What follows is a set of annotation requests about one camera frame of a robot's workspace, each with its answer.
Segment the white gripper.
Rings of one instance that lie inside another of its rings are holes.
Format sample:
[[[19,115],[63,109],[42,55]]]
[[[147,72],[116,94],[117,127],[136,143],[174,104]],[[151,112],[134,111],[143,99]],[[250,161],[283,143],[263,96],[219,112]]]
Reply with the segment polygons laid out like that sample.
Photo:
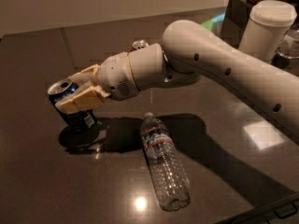
[[[109,57],[101,65],[91,65],[68,78],[81,87],[56,103],[55,107],[64,114],[95,109],[104,105],[109,96],[122,101],[139,94],[127,52]]]

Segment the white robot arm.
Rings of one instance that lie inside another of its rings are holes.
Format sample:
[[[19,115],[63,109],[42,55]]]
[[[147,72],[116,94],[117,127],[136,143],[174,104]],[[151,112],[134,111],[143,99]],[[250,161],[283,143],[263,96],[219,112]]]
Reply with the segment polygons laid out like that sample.
[[[299,78],[234,49],[194,21],[174,21],[162,44],[111,56],[70,76],[78,89],[55,107],[77,113],[103,105],[107,97],[121,101],[149,88],[184,86],[199,75],[232,91],[298,140]]]

